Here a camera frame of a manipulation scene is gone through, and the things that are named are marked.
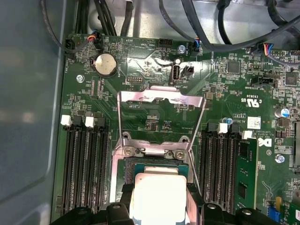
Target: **internal usb port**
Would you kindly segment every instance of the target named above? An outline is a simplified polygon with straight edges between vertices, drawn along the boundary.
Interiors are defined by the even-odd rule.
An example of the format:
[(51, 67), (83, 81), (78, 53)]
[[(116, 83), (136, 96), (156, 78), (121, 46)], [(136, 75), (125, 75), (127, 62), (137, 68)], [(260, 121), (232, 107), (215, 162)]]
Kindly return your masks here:
[(180, 78), (180, 67), (178, 65), (172, 66), (172, 79), (174, 81), (179, 80)]

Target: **white label sticker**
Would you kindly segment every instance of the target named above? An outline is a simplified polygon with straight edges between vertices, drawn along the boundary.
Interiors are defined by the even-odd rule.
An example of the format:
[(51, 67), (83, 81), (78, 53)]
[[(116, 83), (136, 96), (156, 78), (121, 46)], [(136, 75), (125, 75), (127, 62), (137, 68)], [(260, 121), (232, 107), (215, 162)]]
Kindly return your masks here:
[(248, 116), (247, 128), (260, 130), (261, 129), (261, 118)]
[(300, 221), (300, 211), (296, 210), (296, 219)]

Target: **motherboard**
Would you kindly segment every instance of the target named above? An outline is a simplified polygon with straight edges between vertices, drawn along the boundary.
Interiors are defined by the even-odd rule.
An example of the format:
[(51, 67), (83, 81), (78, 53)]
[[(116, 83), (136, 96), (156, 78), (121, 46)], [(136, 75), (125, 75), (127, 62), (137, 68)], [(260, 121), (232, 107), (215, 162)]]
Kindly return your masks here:
[[(69, 42), (86, 38), (75, 34)], [(298, 52), (272, 55), (298, 60)], [(230, 213), (250, 207), (299, 224), (299, 85), (298, 67), (249, 49), (216, 53), (197, 41), (132, 37), (90, 41), (65, 61), (52, 220), (75, 207), (97, 212), (118, 202), (138, 171), (161, 165), (197, 181), (205, 202)], [(151, 148), (157, 145), (163, 152)]]

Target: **electrolytic capacitor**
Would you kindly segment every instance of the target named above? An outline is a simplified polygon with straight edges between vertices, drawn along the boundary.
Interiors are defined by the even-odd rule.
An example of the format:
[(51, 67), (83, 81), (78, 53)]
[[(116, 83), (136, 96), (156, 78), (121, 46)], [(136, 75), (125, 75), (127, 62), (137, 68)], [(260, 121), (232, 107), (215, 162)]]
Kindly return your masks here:
[(275, 111), (274, 114), (277, 118), (284, 118), (290, 115), (290, 111), (287, 108), (279, 108)]

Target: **gray metal panel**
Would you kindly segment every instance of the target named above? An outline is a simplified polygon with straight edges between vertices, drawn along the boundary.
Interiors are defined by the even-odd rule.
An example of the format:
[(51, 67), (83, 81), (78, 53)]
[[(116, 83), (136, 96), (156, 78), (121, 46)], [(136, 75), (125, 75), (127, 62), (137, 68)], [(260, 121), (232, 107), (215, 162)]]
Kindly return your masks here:
[[(59, 35), (66, 1), (47, 8)], [(59, 50), (38, 0), (0, 7), (0, 218), (3, 225), (48, 224), (60, 99)]]
[[(223, 43), (218, 32), (218, 11), (215, 2), (218, 2), (218, 0), (210, 0), (210, 2), (195, 0), (194, 5), (209, 40), (212, 43)], [(233, 43), (259, 37), (277, 28), (269, 17), (267, 7), (262, 6), (266, 4), (266, 1), (236, 0), (235, 2), (239, 4), (231, 3), (226, 9), (224, 17), (226, 32)], [(278, 5), (281, 7), (278, 7), (278, 11), (289, 21), (299, 15), (299, 2), (294, 0), (288, 4), (280, 3)], [(119, 34), (124, 21), (126, 3), (124, 0), (107, 0), (107, 4), (116, 17), (116, 30)], [(164, 5), (175, 24), (191, 37), (196, 37), (188, 23), (181, 1), (164, 0)], [(183, 39), (162, 18), (158, 8), (158, 0), (134, 0), (134, 7), (133, 19), (129, 28), (130, 36)], [(90, 4), (89, 24), (91, 30), (101, 28), (93, 1)], [(271, 40), (278, 48), (292, 47), (291, 41), (293, 42), (293, 37), (288, 32), (284, 32)]]

